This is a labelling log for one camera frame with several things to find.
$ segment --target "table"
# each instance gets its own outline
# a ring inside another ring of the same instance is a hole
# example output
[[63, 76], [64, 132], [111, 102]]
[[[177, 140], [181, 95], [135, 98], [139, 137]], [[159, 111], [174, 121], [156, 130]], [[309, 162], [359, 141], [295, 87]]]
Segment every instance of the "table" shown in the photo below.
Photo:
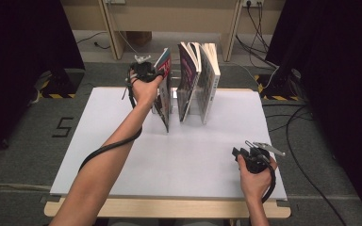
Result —
[[112, 5], [99, 0], [115, 59], [126, 45], [125, 31], [220, 33], [224, 61], [231, 57], [241, 0], [127, 0]]
[[[122, 96], [123, 89], [93, 89], [51, 189], [51, 194], [62, 198], [48, 202], [45, 215], [56, 214], [80, 163], [131, 110]], [[158, 115], [148, 115], [98, 217], [248, 217], [231, 152], [242, 147], [245, 139], [271, 143], [258, 93], [219, 89], [206, 125], [198, 115], [189, 115], [181, 123], [176, 112], [171, 115], [169, 134]], [[269, 218], [287, 218], [290, 209], [283, 206], [288, 202], [279, 169], [276, 175], [277, 186], [265, 208]]]

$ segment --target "black curtain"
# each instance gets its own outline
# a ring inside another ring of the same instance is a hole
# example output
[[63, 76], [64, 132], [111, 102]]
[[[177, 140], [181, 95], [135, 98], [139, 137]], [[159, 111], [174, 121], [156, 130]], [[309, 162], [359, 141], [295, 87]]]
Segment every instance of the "black curtain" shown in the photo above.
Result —
[[362, 1], [287, 0], [275, 31], [269, 59], [301, 72], [321, 130], [362, 201]]
[[30, 101], [42, 73], [84, 69], [59, 0], [0, 1], [0, 142]]

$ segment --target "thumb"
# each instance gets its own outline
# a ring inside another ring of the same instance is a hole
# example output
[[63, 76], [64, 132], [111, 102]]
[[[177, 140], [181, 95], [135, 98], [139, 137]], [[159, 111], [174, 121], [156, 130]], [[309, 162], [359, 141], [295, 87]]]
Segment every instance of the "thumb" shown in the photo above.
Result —
[[160, 85], [160, 83], [163, 81], [163, 76], [159, 75], [157, 76], [151, 83], [156, 84], [157, 86]]
[[248, 171], [248, 169], [246, 168], [245, 159], [243, 159], [242, 154], [238, 154], [238, 165], [241, 173]]

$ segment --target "black cable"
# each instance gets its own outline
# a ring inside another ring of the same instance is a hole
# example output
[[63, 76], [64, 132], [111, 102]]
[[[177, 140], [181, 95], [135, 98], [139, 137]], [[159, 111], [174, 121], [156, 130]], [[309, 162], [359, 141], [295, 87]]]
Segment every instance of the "black cable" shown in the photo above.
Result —
[[115, 143], [112, 143], [112, 144], [108, 144], [107, 146], [104, 146], [98, 150], [96, 150], [95, 152], [91, 153], [90, 155], [87, 156], [86, 159], [84, 159], [84, 161], [82, 162], [81, 166], [80, 166], [80, 169], [78, 171], [81, 171], [81, 169], [85, 166], [85, 164], [87, 164], [91, 159], [93, 159], [94, 157], [96, 157], [97, 155], [101, 154], [101, 153], [105, 153], [111, 149], [114, 149], [114, 148], [118, 148], [126, 143], [129, 143], [135, 139], [137, 139], [140, 134], [142, 133], [142, 127], [139, 129], [139, 131], [132, 137], [129, 137], [127, 139], [124, 139], [124, 140], [121, 140], [119, 142], [115, 142]]
[[[306, 119], [306, 118], [303, 118], [303, 117], [301, 117], [302, 115], [299, 115], [299, 116], [295, 116], [294, 117], [294, 120], [296, 120], [296, 119], [302, 119], [302, 120], [307, 120], [307, 121], [313, 121], [313, 120], [310, 120], [310, 119]], [[277, 127], [277, 128], [274, 128], [274, 129], [271, 129], [271, 130], [269, 130], [269, 133], [270, 132], [274, 132], [275, 130], [279, 130], [279, 129], [281, 129], [281, 128], [284, 128], [284, 127], [287, 127], [287, 124], [285, 124], [285, 125], [281, 125], [281, 126], [279, 126], [279, 127]]]
[[290, 153], [292, 154], [293, 160], [295, 161], [296, 165], [298, 166], [299, 170], [302, 172], [302, 174], [304, 175], [304, 177], [307, 179], [307, 181], [319, 192], [319, 194], [322, 196], [322, 198], [328, 203], [328, 205], [333, 209], [334, 213], [337, 215], [337, 217], [339, 218], [340, 222], [343, 225], [346, 225], [345, 221], [343, 220], [342, 216], [339, 214], [339, 212], [337, 211], [337, 209], [334, 207], [334, 205], [332, 203], [330, 203], [330, 201], [325, 197], [325, 195], [321, 192], [321, 190], [319, 190], [318, 187], [316, 187], [314, 185], [314, 183], [310, 180], [310, 178], [308, 177], [308, 175], [304, 172], [301, 164], [298, 162], [294, 151], [292, 150], [292, 146], [290, 145], [290, 141], [289, 141], [289, 125], [290, 122], [295, 118], [295, 116], [299, 113], [299, 111], [301, 111], [302, 109], [304, 109], [305, 106], [300, 107], [299, 109], [297, 109], [295, 111], [295, 113], [292, 114], [292, 116], [289, 118], [288, 122], [287, 122], [287, 129], [286, 129], [286, 136], [287, 136], [287, 143], [288, 143], [288, 148], [290, 150]]
[[270, 170], [271, 184], [270, 184], [269, 189], [267, 190], [266, 195], [264, 195], [263, 198], [261, 198], [262, 203], [264, 203], [270, 197], [270, 195], [272, 194], [272, 192], [275, 189], [275, 170], [272, 167], [272, 165], [270, 165], [270, 163], [268, 163], [267, 161], [263, 161], [263, 162], [267, 165], [267, 168], [269, 168], [269, 170]]
[[110, 48], [110, 45], [108, 46], [108, 47], [102, 47], [100, 44], [98, 44], [98, 42], [94, 42], [93, 43], [96, 47], [99, 47], [99, 48], [101, 48], [101, 49], [108, 49], [108, 48]]
[[[299, 115], [299, 116], [296, 116], [295, 118], [296, 119], [301, 119], [301, 120], [306, 120], [306, 121], [313, 121], [313, 119], [308, 119], [308, 118], [304, 118], [304, 117], [302, 117], [302, 115]], [[270, 115], [270, 116], [266, 116], [266, 119], [268, 119], [268, 118], [272, 118], [272, 117], [282, 117], [282, 116], [288, 116], [288, 117], [290, 117], [291, 115], [284, 115], [284, 114], [279, 114], [279, 115]]]
[[[130, 69], [128, 69], [127, 71], [127, 82], [126, 82], [126, 88], [128, 89], [128, 96], [131, 102], [132, 107], [134, 108], [136, 106], [135, 101], [134, 101], [134, 92], [132, 90], [132, 85], [139, 80], [138, 78], [136, 80], [134, 80], [134, 82], [131, 83], [131, 78], [130, 78]], [[85, 164], [87, 164], [91, 159], [93, 159], [94, 157], [96, 157], [97, 155], [101, 154], [101, 153], [105, 153], [109, 150], [112, 150], [114, 148], [118, 148], [120, 146], [123, 146], [126, 143], [129, 143], [135, 139], [137, 139], [138, 137], [140, 137], [140, 134], [142, 133], [142, 127], [139, 129], [139, 131], [133, 135], [132, 137], [126, 138], [124, 140], [120, 140], [118, 142], [112, 143], [112, 144], [108, 144], [107, 146], [101, 147], [100, 149], [94, 151], [93, 153], [90, 153], [82, 162], [80, 168], [78, 171], [81, 171], [81, 169], [85, 166]]]
[[294, 104], [264, 104], [262, 106], [306, 106], [306, 105], [294, 105]]
[[250, 7], [247, 7], [248, 15], [249, 15], [249, 18], [250, 18], [251, 21], [252, 21], [252, 24], [254, 24], [255, 31], [256, 31], [255, 35], [256, 35], [256, 36], [259, 36], [258, 39], [260, 40], [260, 42], [262, 42], [262, 44], [264, 44], [263, 42], [265, 42], [265, 41], [263, 40], [263, 37], [261, 36], [261, 34], [260, 34], [260, 32], [259, 32], [259, 29], [257, 28], [257, 26], [256, 26], [256, 24], [255, 24], [255, 20], [254, 20], [254, 18], [252, 17], [252, 14], [251, 14], [251, 11], [249, 10], [249, 8], [250, 8]]
[[259, 52], [259, 53], [266, 54], [266, 52], [264, 52], [264, 51], [262, 51], [262, 50], [258, 50], [258, 49], [255, 49], [255, 48], [251, 48], [249, 45], [243, 43], [243, 42], [239, 39], [238, 34], [235, 35], [235, 38], [237, 38], [237, 40], [239, 41], [240, 45], [242, 45], [242, 48], [245, 48], [245, 47], [246, 47], [246, 48], [248, 48], [248, 49], [255, 50], [255, 51]]
[[86, 39], [79, 40], [79, 41], [77, 42], [77, 44], [78, 44], [79, 42], [81, 42], [81, 41], [84, 41], [84, 40], [90, 40], [90, 39], [92, 39], [93, 37], [95, 37], [95, 36], [97, 36], [97, 35], [100, 35], [100, 34], [103, 34], [103, 33], [107, 33], [107, 32], [106, 32], [106, 31], [98, 32], [98, 33], [96, 33], [96, 34], [94, 34], [94, 35], [92, 35], [92, 36], [90, 36], [90, 37], [88, 37], [88, 38], [86, 38]]
[[263, 47], [264, 49], [266, 50], [266, 53], [268, 51], [268, 48], [270, 47], [266, 41], [264, 40], [263, 38], [263, 31], [261, 30], [261, 21], [263, 19], [263, 4], [261, 2], [258, 2], [258, 30], [260, 31], [260, 37], [261, 39], [263, 40], [262, 43], [263, 43]]
[[243, 43], [243, 42], [239, 39], [238, 35], [236, 35], [236, 38], [237, 38], [239, 44], [242, 46], [243, 50], [245, 50], [246, 52], [248, 52], [250, 55], [253, 55], [254, 57], [256, 57], [257, 59], [259, 59], [259, 60], [262, 61], [263, 63], [269, 65], [270, 67], [272, 67], [272, 69], [257, 67], [257, 66], [252, 62], [252, 59], [249, 57], [253, 66], [255, 66], [256, 68], [259, 68], [259, 69], [266, 69], [266, 70], [272, 70], [272, 71], [273, 71], [273, 69], [276, 68], [276, 67], [275, 67], [274, 65], [272, 65], [269, 61], [266, 61], [266, 60], [263, 59], [261, 56], [259, 56], [257, 53], [253, 52], [251, 49], [254, 49], [254, 50], [255, 50], [255, 48], [253, 48], [253, 47], [251, 47], [251, 46], [248, 46], [247, 44]]

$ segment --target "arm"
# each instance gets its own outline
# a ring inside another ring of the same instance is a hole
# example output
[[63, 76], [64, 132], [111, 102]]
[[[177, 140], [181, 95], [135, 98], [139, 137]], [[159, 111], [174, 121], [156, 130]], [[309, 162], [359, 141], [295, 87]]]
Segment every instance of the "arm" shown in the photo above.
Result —
[[[103, 144], [108, 145], [135, 135], [149, 113], [162, 77], [151, 83], [133, 85], [137, 105]], [[102, 153], [78, 172], [65, 202], [50, 225], [92, 225], [116, 182], [133, 142]]]
[[[240, 170], [240, 187], [245, 196], [252, 225], [270, 225], [264, 212], [263, 203], [261, 202], [261, 198], [264, 196], [272, 181], [269, 169], [258, 174], [251, 173], [246, 169], [245, 160], [240, 154], [238, 155], [238, 164]], [[270, 159], [270, 164], [274, 169], [277, 168], [277, 164], [273, 158]]]

